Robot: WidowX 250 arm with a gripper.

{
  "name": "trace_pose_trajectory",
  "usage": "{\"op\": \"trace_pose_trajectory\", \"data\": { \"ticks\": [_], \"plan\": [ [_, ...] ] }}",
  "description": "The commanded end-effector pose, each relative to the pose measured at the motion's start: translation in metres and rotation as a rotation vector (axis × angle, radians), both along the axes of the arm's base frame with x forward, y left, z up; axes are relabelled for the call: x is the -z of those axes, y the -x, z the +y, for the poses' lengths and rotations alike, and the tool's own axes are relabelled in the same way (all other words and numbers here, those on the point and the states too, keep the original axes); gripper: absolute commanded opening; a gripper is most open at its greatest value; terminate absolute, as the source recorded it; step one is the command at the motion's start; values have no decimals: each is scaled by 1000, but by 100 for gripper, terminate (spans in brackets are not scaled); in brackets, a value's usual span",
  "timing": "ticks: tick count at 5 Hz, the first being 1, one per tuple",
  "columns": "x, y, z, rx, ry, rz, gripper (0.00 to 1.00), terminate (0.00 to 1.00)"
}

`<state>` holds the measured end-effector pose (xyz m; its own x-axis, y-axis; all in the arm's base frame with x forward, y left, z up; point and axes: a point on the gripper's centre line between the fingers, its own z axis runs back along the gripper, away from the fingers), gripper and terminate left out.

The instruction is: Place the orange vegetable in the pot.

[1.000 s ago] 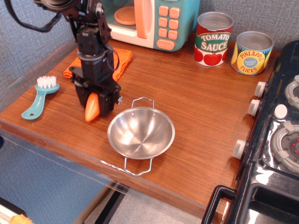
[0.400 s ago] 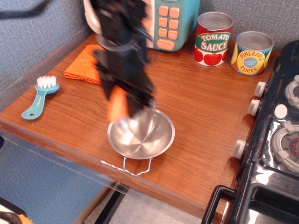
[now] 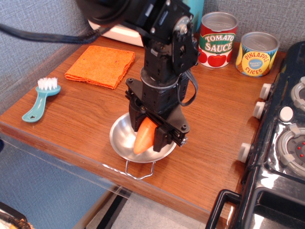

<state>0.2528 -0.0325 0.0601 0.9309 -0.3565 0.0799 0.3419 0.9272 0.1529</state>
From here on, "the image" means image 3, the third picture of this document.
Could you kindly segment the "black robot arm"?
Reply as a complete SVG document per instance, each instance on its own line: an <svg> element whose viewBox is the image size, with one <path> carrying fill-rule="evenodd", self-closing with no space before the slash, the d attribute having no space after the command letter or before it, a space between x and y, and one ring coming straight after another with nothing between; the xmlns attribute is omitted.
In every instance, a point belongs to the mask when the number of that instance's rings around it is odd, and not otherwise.
<svg viewBox="0 0 305 229"><path fill-rule="evenodd" d="M199 56L190 8L181 0L79 0L77 5L102 33L120 24L141 35L141 78L126 81L133 130L138 132L149 118L156 126L154 151L173 142L185 144L190 127L182 107L190 104L184 100L188 84L197 85L191 68Z"/></svg>

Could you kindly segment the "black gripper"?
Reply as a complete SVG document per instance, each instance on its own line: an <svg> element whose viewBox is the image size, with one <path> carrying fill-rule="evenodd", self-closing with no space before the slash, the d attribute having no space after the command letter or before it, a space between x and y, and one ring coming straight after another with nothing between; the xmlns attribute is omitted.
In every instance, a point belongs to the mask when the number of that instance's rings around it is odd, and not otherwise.
<svg viewBox="0 0 305 229"><path fill-rule="evenodd" d="M141 80L128 78L126 97L129 99L131 126L138 132L143 120L150 118L157 127L154 131L153 150L160 152L172 142L183 146L190 131L182 107L190 105L185 98L190 72L186 71L165 84L157 83L146 71L141 72Z"/></svg>

